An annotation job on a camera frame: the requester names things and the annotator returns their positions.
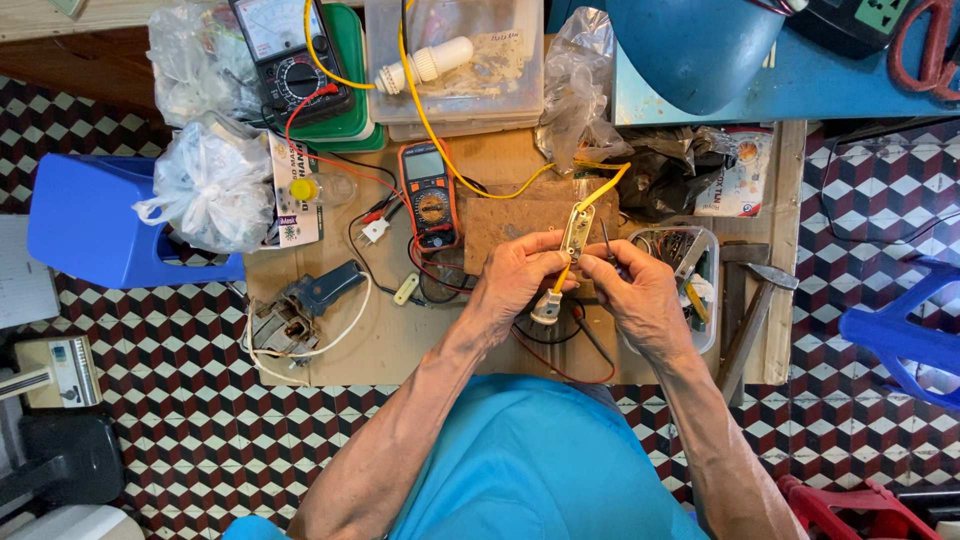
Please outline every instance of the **black plastic bag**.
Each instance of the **black plastic bag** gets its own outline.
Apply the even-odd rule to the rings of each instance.
[[[697,196],[736,164],[736,142],[709,126],[621,130],[636,149],[630,169],[616,186],[620,209],[637,219],[659,222],[687,210]]]

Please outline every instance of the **white plastic bag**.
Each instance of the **white plastic bag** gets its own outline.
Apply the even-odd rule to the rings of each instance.
[[[259,119],[260,86],[239,23],[227,2],[178,0],[147,21],[156,107],[183,127],[207,110]]]
[[[613,75],[613,26],[605,12],[577,8],[550,43],[543,63],[543,114],[537,147],[557,171],[573,161],[603,161],[633,148],[606,119]]]
[[[274,222],[274,190],[265,183],[272,174],[263,134],[207,112],[156,160],[156,197],[132,208],[147,225],[169,221],[194,247],[252,253]]]

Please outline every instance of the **small plastic bottle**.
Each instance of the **small plastic bottle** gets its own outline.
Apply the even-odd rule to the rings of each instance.
[[[357,182],[340,173],[311,173],[290,183],[290,194],[298,201],[336,207],[356,199]]]

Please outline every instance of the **orange digital multimeter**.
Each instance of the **orange digital multimeter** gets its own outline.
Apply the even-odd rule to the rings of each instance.
[[[438,139],[449,156],[443,139]],[[455,179],[432,141],[400,147],[397,154],[403,194],[414,211],[417,248],[423,252],[460,244],[460,221],[453,196]]]

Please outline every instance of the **hammer head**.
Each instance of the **hammer head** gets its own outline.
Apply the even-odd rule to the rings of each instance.
[[[796,290],[797,285],[800,284],[800,280],[780,270],[776,266],[753,264],[752,262],[747,262],[744,266],[754,275],[754,278],[770,282],[781,289]]]

